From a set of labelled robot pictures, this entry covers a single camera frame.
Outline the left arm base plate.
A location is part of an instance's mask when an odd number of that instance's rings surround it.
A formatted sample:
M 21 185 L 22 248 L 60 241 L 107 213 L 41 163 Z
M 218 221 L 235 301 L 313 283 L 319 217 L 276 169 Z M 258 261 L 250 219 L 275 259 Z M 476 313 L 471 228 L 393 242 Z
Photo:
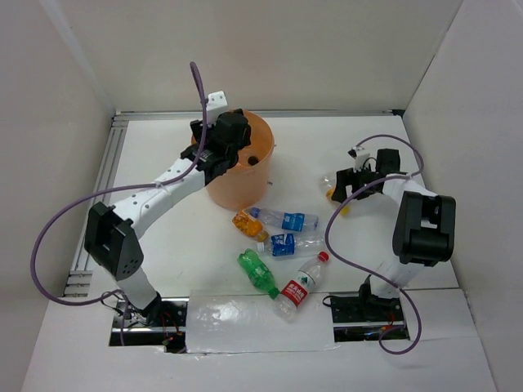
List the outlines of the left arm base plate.
M 188 305 L 188 297 L 163 298 L 154 321 L 147 321 L 131 306 L 124 313 L 125 303 L 120 299 L 114 305 L 105 305 L 113 311 L 109 346 L 121 346 L 120 334 L 123 334 L 125 347 L 158 346 L 165 353 L 186 353 Z

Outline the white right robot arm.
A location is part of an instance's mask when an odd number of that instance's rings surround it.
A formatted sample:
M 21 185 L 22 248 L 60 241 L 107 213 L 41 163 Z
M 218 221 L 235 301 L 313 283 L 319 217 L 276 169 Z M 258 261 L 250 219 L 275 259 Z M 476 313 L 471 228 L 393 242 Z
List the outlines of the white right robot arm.
M 354 166 L 336 172 L 330 199 L 344 202 L 383 194 L 399 206 L 391 246 L 394 256 L 361 284 L 356 302 L 360 317 L 374 320 L 399 302 L 399 290 L 425 267 L 448 261 L 454 251 L 455 199 L 433 193 L 400 170 L 400 153 L 380 149 L 375 158 L 358 146 L 349 151 Z

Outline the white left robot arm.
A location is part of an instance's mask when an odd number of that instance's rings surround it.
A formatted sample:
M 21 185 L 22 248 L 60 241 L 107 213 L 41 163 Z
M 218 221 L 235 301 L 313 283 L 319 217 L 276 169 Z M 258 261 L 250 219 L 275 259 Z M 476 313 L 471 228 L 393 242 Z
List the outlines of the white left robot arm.
M 158 322 L 162 297 L 142 269 L 140 238 L 152 224 L 187 196 L 200 191 L 239 161 L 239 151 L 250 145 L 251 127 L 242 109 L 219 114 L 211 126 L 190 124 L 196 140 L 160 177 L 144 190 L 112 206 L 90 208 L 84 248 L 114 279 L 140 324 Z

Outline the white cap blue label bottle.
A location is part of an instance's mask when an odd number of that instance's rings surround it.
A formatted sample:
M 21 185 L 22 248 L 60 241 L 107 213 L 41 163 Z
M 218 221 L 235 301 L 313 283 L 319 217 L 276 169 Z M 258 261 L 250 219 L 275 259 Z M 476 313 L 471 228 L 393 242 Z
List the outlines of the white cap blue label bottle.
M 259 253 L 281 260 L 314 256 L 325 248 L 321 234 L 277 234 L 257 243 Z

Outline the black label cola bottle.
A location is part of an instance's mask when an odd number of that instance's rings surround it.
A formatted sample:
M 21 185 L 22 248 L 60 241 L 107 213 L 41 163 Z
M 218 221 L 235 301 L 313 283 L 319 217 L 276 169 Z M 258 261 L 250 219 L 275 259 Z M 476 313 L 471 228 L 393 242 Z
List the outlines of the black label cola bottle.
M 258 164 L 258 163 L 259 163 L 259 159 L 258 159 L 256 156 L 252 155 L 252 156 L 250 156 L 250 157 L 248 158 L 248 164 L 249 164 L 250 166 L 255 166 L 255 165 Z

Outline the yellow cap clear bottle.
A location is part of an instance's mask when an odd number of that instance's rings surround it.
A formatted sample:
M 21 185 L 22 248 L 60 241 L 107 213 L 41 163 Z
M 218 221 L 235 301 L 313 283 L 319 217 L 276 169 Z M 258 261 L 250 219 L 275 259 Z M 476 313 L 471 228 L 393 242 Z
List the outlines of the yellow cap clear bottle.
M 322 193 L 327 198 L 328 202 L 335 208 L 337 208 L 341 203 L 336 202 L 332 199 L 333 191 L 336 186 L 336 174 L 329 173 L 320 178 L 320 189 Z

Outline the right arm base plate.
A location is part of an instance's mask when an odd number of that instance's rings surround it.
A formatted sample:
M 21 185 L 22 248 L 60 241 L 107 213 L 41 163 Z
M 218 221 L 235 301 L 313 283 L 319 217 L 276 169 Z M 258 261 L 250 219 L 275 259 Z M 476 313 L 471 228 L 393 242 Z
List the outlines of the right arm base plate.
M 322 304 L 329 308 L 336 343 L 377 341 L 382 332 L 384 340 L 408 340 L 409 331 L 398 299 L 390 306 L 362 305 L 357 296 L 327 295 Z

